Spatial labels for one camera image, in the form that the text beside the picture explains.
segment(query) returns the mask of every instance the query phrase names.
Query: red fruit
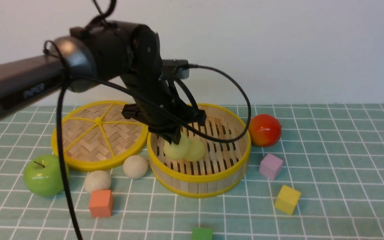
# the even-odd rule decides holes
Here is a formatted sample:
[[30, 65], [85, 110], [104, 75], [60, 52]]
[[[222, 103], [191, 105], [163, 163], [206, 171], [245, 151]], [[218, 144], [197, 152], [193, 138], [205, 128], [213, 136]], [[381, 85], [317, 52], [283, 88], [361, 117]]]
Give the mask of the red fruit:
[[275, 145], [281, 138], [281, 124], [269, 114], [259, 114], [250, 121], [248, 132], [254, 146], [268, 147]]

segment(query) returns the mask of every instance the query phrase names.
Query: cream dough ball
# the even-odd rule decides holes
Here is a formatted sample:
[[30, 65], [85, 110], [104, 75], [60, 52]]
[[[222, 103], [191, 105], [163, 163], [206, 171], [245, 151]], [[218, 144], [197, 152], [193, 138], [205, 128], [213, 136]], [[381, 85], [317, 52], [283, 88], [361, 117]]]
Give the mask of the cream dough ball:
[[107, 171], [97, 170], [89, 173], [84, 180], [84, 190], [92, 193], [111, 188], [111, 175]]
[[182, 159], [189, 151], [191, 140], [183, 132], [180, 133], [180, 142], [179, 144], [171, 143], [164, 141], [164, 153], [165, 155], [172, 160]]
[[204, 157], [205, 154], [205, 145], [198, 138], [191, 139], [189, 151], [186, 156], [183, 157], [184, 160], [189, 162], [194, 162], [200, 160]]
[[122, 169], [127, 177], [138, 179], [148, 172], [148, 161], [143, 156], [132, 155], [124, 161]]

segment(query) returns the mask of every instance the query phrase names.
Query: black cable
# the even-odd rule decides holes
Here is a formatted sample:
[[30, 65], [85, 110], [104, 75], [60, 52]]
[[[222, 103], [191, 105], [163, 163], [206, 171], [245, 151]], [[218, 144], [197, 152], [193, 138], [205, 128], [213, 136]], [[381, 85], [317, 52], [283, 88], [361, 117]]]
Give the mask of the black cable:
[[113, 11], [115, 10], [115, 7], [116, 7], [116, 0], [111, 0], [110, 3], [109, 3], [109, 7], [108, 9], [106, 10], [105, 13], [102, 12], [102, 9], [100, 8], [99, 4], [97, 3], [96, 0], [92, 0], [93, 1], [93, 4], [94, 6], [96, 6], [97, 8], [97, 11], [99, 11], [99, 15], [97, 15], [96, 17], [94, 17], [90, 23], [88, 23], [87, 27], [91, 27], [91, 26], [94, 26], [96, 25], [97, 23], [99, 23], [100, 21], [106, 21], [106, 18], [108, 18], [109, 16], [112, 15]]
[[[50, 43], [54, 50], [57, 53], [57, 56], [50, 53], [50, 51], [47, 48], [47, 43]], [[61, 172], [61, 179], [63, 182], [63, 189], [66, 196], [67, 206], [69, 208], [69, 214], [70, 218], [72, 219], [72, 225], [73, 229], [75, 230], [76, 237], [78, 240], [82, 240], [81, 231], [79, 229], [78, 221], [76, 220], [75, 215], [75, 208], [73, 206], [73, 200], [72, 196], [70, 195], [70, 188], [69, 188], [69, 180], [67, 178], [67, 172], [66, 172], [66, 166], [64, 161], [64, 151], [63, 151], [63, 140], [62, 140], [62, 111], [63, 111], [63, 98], [65, 96], [66, 91], [68, 90], [69, 86], [72, 84], [72, 79], [70, 79], [70, 69], [69, 66], [66, 63], [66, 60], [64, 59], [60, 49], [57, 47], [55, 42], [52, 40], [47, 40], [44, 43], [44, 50], [45, 55], [51, 55], [54, 57], [57, 57], [60, 59], [63, 65], [63, 70], [65, 71], [65, 76], [67, 77], [67, 80], [63, 83], [58, 102], [57, 102], [57, 109], [56, 109], [56, 134], [57, 134], [57, 151], [59, 156], [59, 165], [60, 165], [60, 172]]]
[[[55, 45], [54, 42], [46, 41], [46, 43], [47, 42], [51, 43], [54, 46], [56, 52], [58, 53], [59, 59], [64, 63], [63, 65], [64, 65], [64, 68], [65, 68], [65, 71], [67, 73], [69, 73], [70, 72], [69, 71], [69, 67], [67, 66], [67, 64], [65, 64], [66, 61], [65, 61], [63, 55], [61, 54], [59, 48]], [[44, 53], [49, 54], [49, 51], [47, 49], [44, 49]], [[243, 132], [241, 132], [240, 135], [238, 135], [238, 136], [236, 136], [235, 138], [232, 138], [232, 139], [219, 139], [219, 138], [214, 138], [214, 137], [211, 137], [209, 135], [206, 135], [206, 134], [204, 134], [204, 133], [202, 133], [202, 132], [200, 132], [200, 131], [192, 128], [192, 127], [190, 127], [188, 125], [188, 123], [184, 122], [183, 120], [181, 120], [180, 118], [178, 118], [177, 116], [175, 116], [171, 112], [165, 110], [164, 108], [161, 108], [156, 103], [151, 102], [149, 99], [147, 99], [147, 98], [145, 98], [145, 97], [143, 97], [143, 96], [141, 96], [139, 94], [136, 94], [136, 93], [128, 90], [127, 88], [124, 88], [122, 86], [114, 84], [112, 82], [107, 82], [107, 81], [104, 81], [104, 80], [90, 78], [90, 77], [85, 77], [85, 76], [77, 76], [75, 78], [69, 78], [63, 84], [63, 87], [62, 87], [62, 89], [60, 91], [60, 95], [59, 95], [59, 98], [58, 98], [57, 111], [56, 111], [57, 148], [58, 148], [59, 163], [60, 163], [61, 176], [62, 176], [62, 181], [63, 181], [63, 186], [64, 186], [64, 192], [65, 192], [65, 195], [66, 195], [66, 200], [67, 200], [67, 204], [68, 204], [68, 208], [69, 208], [70, 217], [72, 219], [73, 228], [75, 230], [75, 233], [76, 233], [76, 236], [77, 236], [78, 240], [82, 240], [82, 236], [81, 236], [81, 231], [79, 229], [78, 221], [76, 219], [75, 208], [73, 206], [72, 196], [70, 195], [69, 182], [68, 182], [68, 179], [67, 179], [67, 172], [66, 172], [65, 161], [64, 161], [63, 134], [62, 134], [62, 127], [63, 127], [63, 125], [62, 125], [63, 98], [64, 98], [64, 95], [65, 95], [67, 89], [69, 88], [70, 84], [72, 84], [73, 81], [78, 80], [78, 79], [87, 79], [87, 80], [94, 81], [94, 82], [97, 82], [99, 84], [111, 87], [111, 88], [115, 88], [115, 89], [117, 89], [119, 91], [122, 91], [122, 92], [124, 92], [124, 93], [126, 93], [126, 94], [128, 94], [128, 95], [130, 95], [130, 96], [132, 96], [134, 98], [137, 98], [137, 99], [143, 101], [145, 104], [151, 106], [155, 110], [157, 110], [160, 113], [165, 114], [166, 116], [171, 118], [177, 124], [185, 127], [186, 129], [188, 129], [189, 131], [195, 133], [196, 135], [198, 135], [200, 137], [203, 137], [205, 139], [208, 139], [208, 140], [212, 140], [212, 141], [219, 142], [219, 143], [231, 143], [231, 142], [234, 142], [234, 141], [237, 141], [237, 140], [241, 139], [247, 133], [248, 127], [250, 125], [250, 120], [251, 120], [251, 105], [250, 105], [250, 101], [248, 100], [248, 97], [245, 94], [245, 92], [242, 90], [242, 88], [239, 86], [239, 84], [234, 79], [232, 79], [229, 75], [227, 75], [226, 73], [224, 73], [224, 72], [222, 72], [222, 71], [220, 71], [218, 69], [215, 69], [215, 68], [212, 68], [212, 67], [206, 67], [206, 66], [198, 66], [198, 65], [193, 65], [193, 64], [191, 64], [189, 67], [190, 68], [204, 68], [204, 69], [209, 69], [209, 70], [216, 71], [216, 72], [222, 74], [223, 76], [227, 77], [239, 89], [239, 91], [241, 91], [241, 93], [243, 94], [243, 96], [244, 96], [244, 98], [245, 98], [245, 100], [247, 102], [248, 118], [247, 118], [246, 127], [244, 128]]]
[[63, 98], [66, 90], [69, 88], [72, 81], [68, 79], [60, 91], [57, 110], [56, 110], [56, 131], [57, 131], [57, 150], [59, 156], [59, 164], [61, 171], [61, 178], [63, 180], [64, 193], [66, 195], [67, 206], [69, 208], [70, 218], [72, 219], [73, 229], [75, 230], [78, 240], [82, 240], [81, 231], [79, 229], [78, 220], [76, 220], [75, 208], [73, 206], [72, 196], [70, 195], [69, 181], [67, 179], [66, 166], [64, 162], [63, 140], [62, 140], [62, 110], [63, 110]]
[[[115, 6], [116, 6], [116, 0], [111, 0], [109, 8], [108, 8], [108, 10], [105, 13], [102, 13], [102, 10], [100, 9], [100, 7], [99, 7], [98, 3], [96, 2], [96, 0], [93, 0], [93, 2], [94, 2], [94, 5], [96, 6], [97, 10], [99, 11], [99, 16], [96, 16], [95, 18], [93, 18], [93, 20], [91, 20], [91, 22], [88, 24], [88, 26], [92, 26], [94, 24], [97, 24], [99, 21], [103, 21], [104, 24], [107, 25], [106, 18], [113, 13], [113, 11], [115, 9]], [[68, 90], [69, 86], [72, 84], [73, 81], [75, 81], [77, 79], [88, 79], [90, 81], [94, 81], [94, 82], [100, 83], [102, 85], [106, 85], [106, 86], [115, 88], [117, 90], [120, 90], [120, 91], [122, 91], [122, 92], [124, 92], [124, 93], [126, 93], [126, 94], [128, 94], [128, 95], [130, 95], [132, 97], [135, 97], [135, 98], [145, 102], [147, 105], [149, 105], [152, 108], [156, 109], [160, 113], [165, 114], [166, 116], [172, 118], [172, 120], [174, 122], [176, 122], [177, 124], [185, 127], [189, 131], [191, 131], [191, 132], [195, 133], [196, 135], [198, 135], [200, 137], [203, 137], [203, 138], [205, 138], [207, 140], [212, 140], [212, 141], [219, 142], [219, 143], [231, 143], [231, 142], [234, 142], [234, 141], [237, 141], [237, 140], [241, 139], [247, 133], [247, 130], [248, 130], [248, 127], [250, 126], [250, 121], [251, 121], [251, 105], [250, 105], [250, 101], [248, 100], [247, 95], [242, 90], [242, 88], [239, 86], [239, 84], [233, 78], [231, 78], [229, 75], [227, 75], [226, 73], [224, 73], [224, 72], [222, 72], [222, 71], [220, 71], [218, 69], [215, 69], [213, 67], [199, 66], [199, 65], [195, 65], [195, 64], [189, 64], [187, 66], [187, 68], [203, 68], [203, 69], [208, 69], [208, 70], [212, 70], [212, 71], [220, 73], [221, 75], [223, 75], [226, 78], [228, 78], [239, 89], [239, 91], [244, 96], [244, 98], [245, 98], [245, 100], [247, 102], [247, 107], [248, 107], [248, 117], [247, 117], [246, 127], [244, 128], [243, 132], [241, 132], [240, 135], [238, 135], [237, 137], [235, 137], [233, 139], [218, 139], [218, 138], [214, 138], [214, 137], [211, 137], [209, 135], [206, 135], [206, 134], [204, 134], [204, 133], [202, 133], [202, 132], [200, 132], [200, 131], [192, 128], [192, 127], [190, 127], [188, 125], [188, 123], [184, 122], [183, 120], [181, 120], [177, 116], [173, 115], [171, 112], [165, 110], [164, 108], [160, 108], [160, 106], [158, 106], [154, 102], [151, 102], [149, 99], [147, 99], [147, 98], [145, 98], [143, 96], [140, 96], [138, 94], [135, 94], [134, 92], [132, 92], [132, 91], [130, 91], [127, 88], [124, 88], [122, 86], [116, 85], [116, 84], [111, 83], [111, 82], [103, 81], [103, 80], [100, 80], [100, 79], [90, 78], [90, 77], [80, 77], [80, 76], [78, 76], [78, 77], [73, 78], [70, 75], [70, 69], [69, 69], [69, 66], [66, 63], [66, 60], [64, 59], [62, 53], [60, 52], [60, 49], [57, 47], [57, 45], [53, 41], [50, 41], [50, 40], [45, 41], [45, 43], [44, 43], [44, 50], [43, 50], [44, 54], [54, 56], [47, 49], [47, 43], [52, 44], [52, 46], [54, 47], [54, 49], [55, 49], [55, 51], [57, 53], [57, 57], [60, 59], [60, 61], [63, 64], [64, 71], [65, 71], [66, 77], [67, 77], [67, 80], [64, 82], [63, 87], [62, 87], [62, 89], [60, 91], [58, 102], [57, 102], [57, 110], [56, 110], [57, 149], [58, 149], [60, 171], [61, 171], [61, 176], [62, 176], [62, 181], [63, 181], [63, 186], [64, 186], [64, 192], [65, 192], [65, 196], [66, 196], [66, 201], [67, 201], [67, 205], [68, 205], [68, 208], [69, 208], [69, 213], [70, 213], [70, 217], [71, 217], [71, 220], [72, 220], [73, 228], [75, 230], [75, 234], [76, 234], [76, 237], [78, 238], [78, 240], [82, 240], [82, 235], [81, 235], [81, 230], [79, 228], [78, 220], [76, 219], [75, 208], [73, 206], [72, 196], [70, 194], [69, 181], [68, 181], [67, 170], [66, 170], [65, 161], [64, 161], [63, 134], [62, 134], [62, 128], [63, 128], [63, 125], [62, 125], [63, 99], [64, 99], [64, 96], [66, 94], [66, 91]], [[179, 83], [179, 82], [180, 82], [180, 84], [179, 84], [180, 87], [186, 93], [186, 95], [188, 96], [189, 100], [190, 101], [192, 100], [191, 104], [193, 104], [193, 107], [194, 108], [197, 107], [196, 102], [193, 99], [192, 95], [190, 94], [189, 90], [186, 88], [186, 86], [181, 81], [177, 81], [177, 83]]]

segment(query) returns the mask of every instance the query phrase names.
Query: pink cube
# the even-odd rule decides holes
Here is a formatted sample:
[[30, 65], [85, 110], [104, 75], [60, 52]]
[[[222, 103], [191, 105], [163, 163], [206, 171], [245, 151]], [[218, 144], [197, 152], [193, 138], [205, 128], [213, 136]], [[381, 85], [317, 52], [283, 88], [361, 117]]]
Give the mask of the pink cube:
[[268, 179], [274, 180], [281, 171], [283, 163], [283, 160], [269, 153], [262, 162], [260, 162], [259, 173]]

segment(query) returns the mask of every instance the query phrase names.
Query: green cube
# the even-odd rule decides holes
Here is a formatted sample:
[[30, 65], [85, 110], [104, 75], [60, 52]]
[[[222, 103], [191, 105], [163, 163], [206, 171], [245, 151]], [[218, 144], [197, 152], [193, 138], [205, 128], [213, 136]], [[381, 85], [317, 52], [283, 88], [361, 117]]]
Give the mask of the green cube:
[[193, 228], [192, 240], [212, 240], [213, 230], [209, 228]]

